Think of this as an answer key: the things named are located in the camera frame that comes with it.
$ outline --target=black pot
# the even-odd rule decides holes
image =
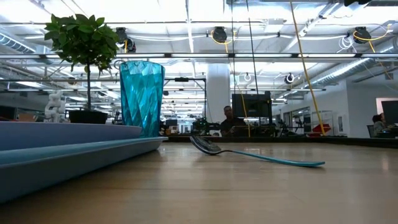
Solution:
[[[105,124],[107,118],[107,113],[99,111],[69,111],[69,119],[71,123]]]

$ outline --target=pillar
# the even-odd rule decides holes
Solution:
[[[210,123],[221,123],[225,120],[224,107],[231,105],[229,77],[228,64],[208,65],[206,118]]]

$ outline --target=potted plant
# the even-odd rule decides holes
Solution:
[[[88,80],[87,110],[70,111],[71,122],[105,123],[108,114],[91,110],[90,65],[97,66],[99,74],[103,70],[111,68],[109,64],[115,58],[118,50],[116,46],[116,42],[119,40],[118,35],[104,24],[103,17],[87,18],[82,14],[62,18],[52,14],[51,22],[46,23],[45,30],[48,32],[45,34],[44,40],[52,40],[52,50],[62,61],[72,63],[71,71],[73,71],[73,66],[78,63],[85,65]]]

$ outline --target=statue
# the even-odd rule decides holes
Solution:
[[[44,122],[59,123],[65,113],[65,102],[61,101],[62,91],[58,90],[49,95],[49,103],[44,109]]]

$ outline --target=blue spoon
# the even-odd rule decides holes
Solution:
[[[218,147],[216,144],[212,143],[211,141],[204,139],[204,138],[199,138],[197,136],[191,136],[190,140],[192,144],[202,152],[215,156],[223,152],[234,152],[237,154],[245,155],[245,156],[251,156],[255,157],[258,159],[264,159],[270,162],[276,162],[279,164],[285,164],[285,165],[290,165],[290,166],[300,166],[300,167],[317,167],[324,165],[325,162],[307,162],[307,161],[291,161],[288,159],[278,159],[278,158],[273,158],[269,156],[260,156],[257,154],[251,154],[247,152],[242,152],[242,151],[234,151],[234,150],[221,150],[220,147]]]

